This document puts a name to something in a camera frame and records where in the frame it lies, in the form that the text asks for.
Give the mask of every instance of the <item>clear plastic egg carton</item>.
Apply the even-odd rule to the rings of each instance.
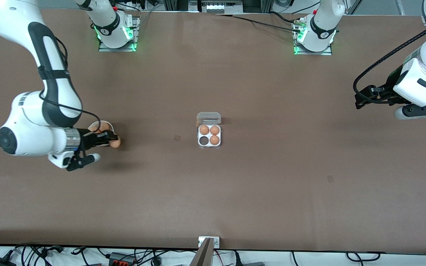
[[[221,115],[218,112],[200,112],[196,115],[197,143],[201,148],[220,148],[222,141],[220,123]]]

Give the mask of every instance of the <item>red wire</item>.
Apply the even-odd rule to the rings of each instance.
[[[218,259],[220,259],[221,266],[224,266],[223,260],[221,259],[221,256],[220,256],[220,253],[218,253],[218,251],[216,249],[215,249],[214,252],[216,252],[216,255],[218,255]]]

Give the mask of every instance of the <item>table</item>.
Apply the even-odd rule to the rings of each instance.
[[[194,248],[210,235],[223,249],[426,252],[426,119],[356,110],[351,86],[420,17],[345,16],[333,56],[300,56],[289,32],[184,12],[152,13],[136,52],[97,52],[84,12],[42,14],[84,108],[123,146],[76,172],[0,149],[0,243]],[[14,96],[42,88],[29,52],[0,37],[0,126]],[[196,144],[200,111],[223,116],[218,150]]]

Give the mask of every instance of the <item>egg carton lid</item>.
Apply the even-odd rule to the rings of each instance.
[[[218,125],[221,123],[221,115],[218,112],[200,112],[196,115],[196,127],[199,125]]]

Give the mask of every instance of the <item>white bracket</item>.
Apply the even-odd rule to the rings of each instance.
[[[214,240],[214,249],[220,248],[220,237],[198,237],[198,247],[203,244],[205,238],[212,238]]]

